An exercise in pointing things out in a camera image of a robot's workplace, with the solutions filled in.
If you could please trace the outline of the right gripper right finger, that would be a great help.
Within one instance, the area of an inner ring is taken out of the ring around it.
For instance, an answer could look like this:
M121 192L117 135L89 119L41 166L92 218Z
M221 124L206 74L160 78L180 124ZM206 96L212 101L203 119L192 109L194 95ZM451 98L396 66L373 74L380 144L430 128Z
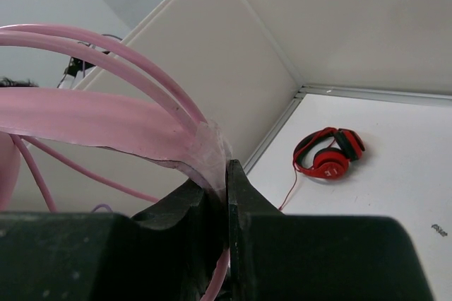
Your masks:
M396 220L288 216L227 166L233 300L431 300L415 248Z

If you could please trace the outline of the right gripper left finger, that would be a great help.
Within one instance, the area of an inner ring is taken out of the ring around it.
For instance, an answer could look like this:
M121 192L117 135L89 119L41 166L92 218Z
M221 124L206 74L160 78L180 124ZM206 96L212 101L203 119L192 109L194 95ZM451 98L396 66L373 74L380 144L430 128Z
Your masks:
M120 213L1 214L2 300L200 300L222 253L221 218L187 181Z

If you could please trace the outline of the pink headphones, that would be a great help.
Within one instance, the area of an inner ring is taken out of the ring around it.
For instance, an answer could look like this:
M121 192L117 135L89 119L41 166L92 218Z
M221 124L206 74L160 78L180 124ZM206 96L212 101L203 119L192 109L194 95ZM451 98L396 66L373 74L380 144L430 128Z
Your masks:
M61 213L28 150L34 145L83 175L151 202L163 199L127 188L75 164L47 145L58 141L104 148L175 169L209 196L224 247L200 300L214 300L229 264L226 171L228 144L184 90L142 54L88 30L47 24L1 28L1 44L65 54L99 66L147 95L138 100L83 90L12 85L1 91L1 214Z

